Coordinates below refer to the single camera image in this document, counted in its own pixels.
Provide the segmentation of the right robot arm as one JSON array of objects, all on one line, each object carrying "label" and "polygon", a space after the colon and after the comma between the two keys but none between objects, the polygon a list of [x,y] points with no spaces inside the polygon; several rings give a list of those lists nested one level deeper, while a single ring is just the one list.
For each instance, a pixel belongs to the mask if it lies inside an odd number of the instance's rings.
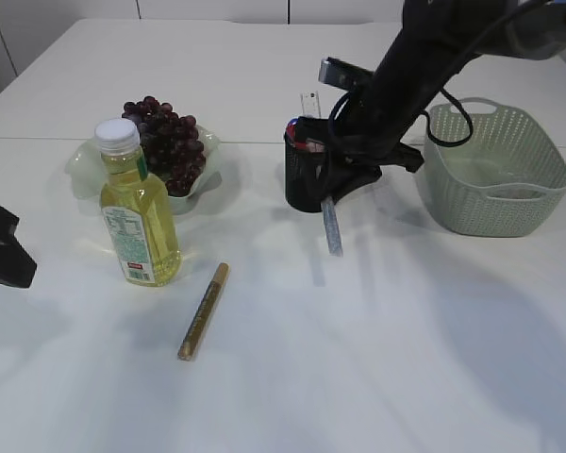
[{"label": "right robot arm", "polygon": [[407,1],[402,28],[373,71],[323,59],[319,79],[343,96],[325,119],[284,134],[285,197],[303,212],[377,182],[384,166],[424,163],[402,142],[446,83],[482,55],[549,59],[566,47],[566,1]]}]

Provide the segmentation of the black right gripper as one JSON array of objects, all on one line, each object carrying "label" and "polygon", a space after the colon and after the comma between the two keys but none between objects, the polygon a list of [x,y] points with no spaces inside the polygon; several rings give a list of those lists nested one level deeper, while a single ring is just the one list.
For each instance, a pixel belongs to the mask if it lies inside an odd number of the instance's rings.
[{"label": "black right gripper", "polygon": [[294,203],[320,204],[328,196],[338,203],[381,178],[378,166],[349,159],[416,173],[424,157],[402,138],[474,57],[475,51],[464,50],[504,13],[503,1],[405,2],[402,29],[373,78],[331,122],[332,151],[327,120],[294,120]]}]

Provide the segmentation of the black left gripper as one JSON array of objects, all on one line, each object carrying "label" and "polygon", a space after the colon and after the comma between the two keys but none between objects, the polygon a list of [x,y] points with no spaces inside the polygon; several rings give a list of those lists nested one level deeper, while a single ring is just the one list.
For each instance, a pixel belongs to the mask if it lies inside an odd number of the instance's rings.
[{"label": "black left gripper", "polygon": [[0,206],[0,284],[27,289],[31,286],[37,263],[15,236],[20,218]]}]

